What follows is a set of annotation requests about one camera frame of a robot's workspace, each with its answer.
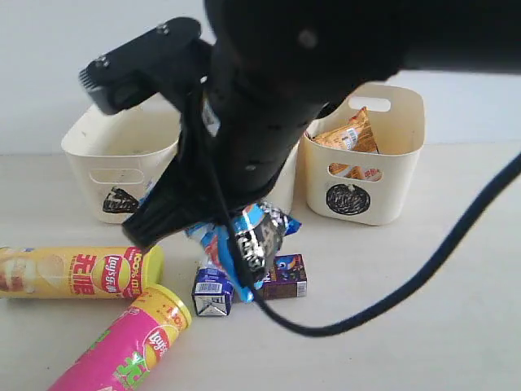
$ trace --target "white plastic basket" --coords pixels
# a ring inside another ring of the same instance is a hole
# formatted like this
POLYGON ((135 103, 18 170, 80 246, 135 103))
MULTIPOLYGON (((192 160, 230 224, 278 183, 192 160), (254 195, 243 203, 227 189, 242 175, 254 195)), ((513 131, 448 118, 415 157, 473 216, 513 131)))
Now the white plastic basket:
MULTIPOLYGON (((137 207, 175 156, 179 132, 179 112, 159 95, 115 116, 92 106, 74 124, 62 148, 98 220, 120 224, 131 214, 121 209, 108 212, 104 204, 124 196, 127 207, 137 207)), ((293 200, 297 147, 267 196, 287 213, 293 200)))
POLYGON ((364 105, 380 154, 340 151, 304 137, 306 196, 309 207, 323 216, 382 225, 400 215, 425 141, 422 97, 405 88, 365 84, 307 132, 313 137, 339 128, 364 105), (375 101, 387 101, 390 108, 371 110, 375 101), (329 172, 331 163, 379 169, 382 177, 377 182, 337 177, 329 172))

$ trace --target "black circle sticker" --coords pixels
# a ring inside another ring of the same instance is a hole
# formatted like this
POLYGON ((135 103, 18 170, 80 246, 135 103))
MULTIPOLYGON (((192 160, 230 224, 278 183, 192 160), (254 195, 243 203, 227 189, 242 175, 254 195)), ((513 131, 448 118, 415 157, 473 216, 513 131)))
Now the black circle sticker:
POLYGON ((369 193, 356 185, 334 185, 326 193, 326 204, 333 212, 352 216, 364 213, 371 205, 369 193))

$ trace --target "table surface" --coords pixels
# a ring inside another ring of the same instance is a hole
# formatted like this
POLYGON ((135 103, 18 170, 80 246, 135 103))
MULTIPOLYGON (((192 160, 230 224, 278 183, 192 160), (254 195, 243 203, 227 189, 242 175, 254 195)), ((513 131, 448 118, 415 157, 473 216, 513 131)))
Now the table surface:
MULTIPOLYGON (((402 284, 428 259, 482 186, 521 143, 438 145, 422 151, 401 217, 363 226, 306 205, 299 169, 293 214, 303 222, 281 253, 302 253, 307 297, 272 301, 295 321, 345 318, 402 284)), ((0 238, 12 247, 128 245, 96 222, 64 156, 0 156, 0 238)), ((254 304, 197 318, 142 389, 521 389, 521 181, 501 195, 419 293, 342 336, 307 339, 254 304)), ((183 235, 162 242, 164 285, 191 307, 201 250, 183 235)), ((3 391, 54 382, 128 305, 126 301, 0 300, 3 391)))

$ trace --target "lays chips can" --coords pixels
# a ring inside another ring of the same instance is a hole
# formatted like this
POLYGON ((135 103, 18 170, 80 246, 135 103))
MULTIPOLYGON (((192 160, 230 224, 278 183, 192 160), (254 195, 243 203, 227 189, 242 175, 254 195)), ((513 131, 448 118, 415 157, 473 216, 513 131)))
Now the lays chips can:
POLYGON ((134 298, 163 271, 154 247, 0 248, 0 297, 134 298))
POLYGON ((179 297, 152 285, 48 391, 135 390, 190 323, 179 297))

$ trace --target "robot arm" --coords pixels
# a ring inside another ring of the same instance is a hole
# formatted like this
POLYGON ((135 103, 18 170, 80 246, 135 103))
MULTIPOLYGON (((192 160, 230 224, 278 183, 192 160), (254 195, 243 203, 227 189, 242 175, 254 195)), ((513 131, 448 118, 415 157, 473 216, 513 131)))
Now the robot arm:
POLYGON ((161 93, 182 113, 178 154, 127 236, 149 248, 218 220, 208 159, 230 212, 267 195, 310 121, 401 69, 519 72, 521 3, 206 0, 217 36, 176 18, 95 60, 83 86, 105 113, 161 93))

